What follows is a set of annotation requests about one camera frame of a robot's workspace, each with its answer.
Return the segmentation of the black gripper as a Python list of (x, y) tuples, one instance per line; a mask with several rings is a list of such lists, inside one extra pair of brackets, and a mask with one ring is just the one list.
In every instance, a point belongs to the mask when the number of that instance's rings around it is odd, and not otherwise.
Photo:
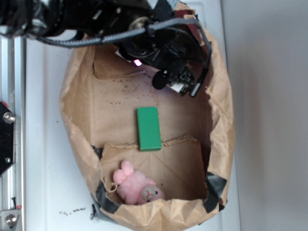
[(207, 53), (192, 32), (184, 28), (167, 28), (117, 43), (118, 53), (133, 63), (168, 71), (165, 87), (185, 95), (196, 96), (207, 75)]

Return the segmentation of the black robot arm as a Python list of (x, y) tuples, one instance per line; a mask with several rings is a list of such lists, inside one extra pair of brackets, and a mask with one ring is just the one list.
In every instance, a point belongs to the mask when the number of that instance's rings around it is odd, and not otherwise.
[(211, 45), (176, 0), (3, 0), (0, 33), (66, 48), (113, 44), (121, 58), (157, 69), (160, 90), (196, 96), (209, 70)]

